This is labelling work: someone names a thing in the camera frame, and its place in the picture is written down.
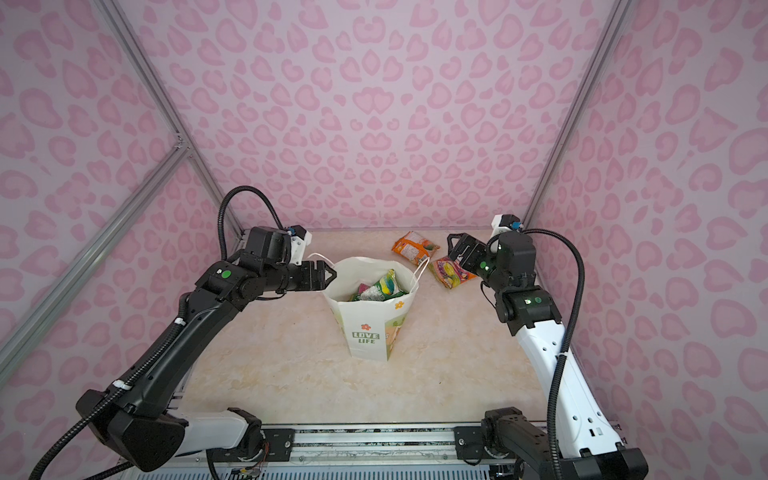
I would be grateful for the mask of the red yellow candy packet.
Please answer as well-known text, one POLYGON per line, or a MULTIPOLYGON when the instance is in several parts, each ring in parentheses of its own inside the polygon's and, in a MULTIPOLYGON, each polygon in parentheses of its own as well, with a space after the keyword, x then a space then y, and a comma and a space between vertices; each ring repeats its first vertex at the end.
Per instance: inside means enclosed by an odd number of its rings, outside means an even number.
POLYGON ((428 269, 435 279, 447 289, 457 288, 475 278, 474 274, 464 270, 448 256, 431 261, 428 269))

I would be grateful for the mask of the orange snack packet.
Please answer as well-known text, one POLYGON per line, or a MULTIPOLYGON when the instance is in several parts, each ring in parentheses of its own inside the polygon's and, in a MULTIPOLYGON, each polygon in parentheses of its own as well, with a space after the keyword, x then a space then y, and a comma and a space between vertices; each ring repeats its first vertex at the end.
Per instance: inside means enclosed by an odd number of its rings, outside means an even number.
POLYGON ((415 231, 409 231, 397 239, 392 251, 415 266, 420 266, 428 259, 431 259, 435 253, 440 250, 440 246, 423 235, 415 231))

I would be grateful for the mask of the green candy packet bottom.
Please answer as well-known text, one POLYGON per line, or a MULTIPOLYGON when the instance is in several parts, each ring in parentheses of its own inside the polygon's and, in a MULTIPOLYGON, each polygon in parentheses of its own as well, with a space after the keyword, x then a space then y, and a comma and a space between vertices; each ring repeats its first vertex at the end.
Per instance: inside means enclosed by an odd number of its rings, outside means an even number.
POLYGON ((381 278, 368 285, 361 283, 357 291, 349 298, 350 302, 373 301, 383 302, 408 294, 398 282, 396 271, 389 269, 381 278))

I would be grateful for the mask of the white paper bag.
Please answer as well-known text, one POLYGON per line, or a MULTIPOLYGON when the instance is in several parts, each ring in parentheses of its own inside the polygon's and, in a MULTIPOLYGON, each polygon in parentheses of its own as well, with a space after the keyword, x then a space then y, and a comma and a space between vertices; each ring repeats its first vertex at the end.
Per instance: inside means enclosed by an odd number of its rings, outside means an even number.
POLYGON ((428 259, 414 270, 397 261, 368 257, 348 257, 330 264, 337 278, 323 295, 346 338, 351 356, 374 361, 390 358, 429 262, 428 259), (383 302, 349 301, 361 283, 370 285, 389 269, 396 271, 407 295, 383 302))

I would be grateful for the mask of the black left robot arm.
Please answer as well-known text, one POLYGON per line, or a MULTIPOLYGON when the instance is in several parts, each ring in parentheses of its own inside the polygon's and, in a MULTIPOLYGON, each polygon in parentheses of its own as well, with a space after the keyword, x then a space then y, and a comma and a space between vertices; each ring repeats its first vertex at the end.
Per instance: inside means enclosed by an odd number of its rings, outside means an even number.
POLYGON ((215 336, 267 292, 323 291, 337 277, 323 260, 252 265, 212 264, 183 295, 176 318, 151 347, 105 391, 86 391, 76 404, 97 439, 143 472, 182 454, 222 450, 251 460, 265 439, 261 421, 236 407, 214 414, 173 414, 181 380, 215 336))

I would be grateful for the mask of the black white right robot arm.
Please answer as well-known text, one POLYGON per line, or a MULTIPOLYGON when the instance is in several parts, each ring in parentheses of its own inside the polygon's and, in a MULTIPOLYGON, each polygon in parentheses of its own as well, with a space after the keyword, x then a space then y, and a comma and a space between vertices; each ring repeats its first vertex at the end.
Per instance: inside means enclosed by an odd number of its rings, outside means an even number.
POLYGON ((602 413, 571 343, 582 304, 586 270, 581 253, 565 236, 542 230, 573 255, 577 284, 567 321, 553 297, 535 282, 536 229, 507 229, 483 242, 468 233, 448 236, 448 254, 493 291, 498 320, 529 359, 546 394, 546 426, 517 408, 489 410, 481 422, 485 448, 511 454, 541 479, 643 479, 645 456, 629 448, 602 413))

